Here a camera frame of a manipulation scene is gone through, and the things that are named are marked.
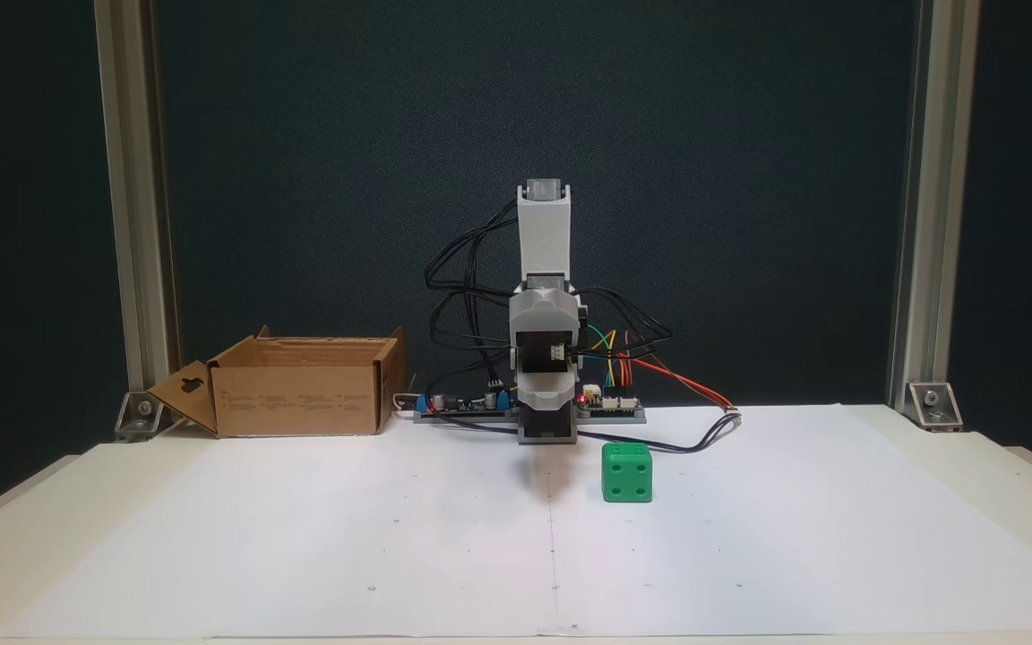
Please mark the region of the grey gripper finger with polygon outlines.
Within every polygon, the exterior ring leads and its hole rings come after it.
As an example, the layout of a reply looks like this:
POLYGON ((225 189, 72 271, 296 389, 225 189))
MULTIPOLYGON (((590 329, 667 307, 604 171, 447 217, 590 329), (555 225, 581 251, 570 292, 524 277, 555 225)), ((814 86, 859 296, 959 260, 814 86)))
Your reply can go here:
POLYGON ((522 374, 520 404, 530 409, 561 409, 571 401, 569 374, 522 374))

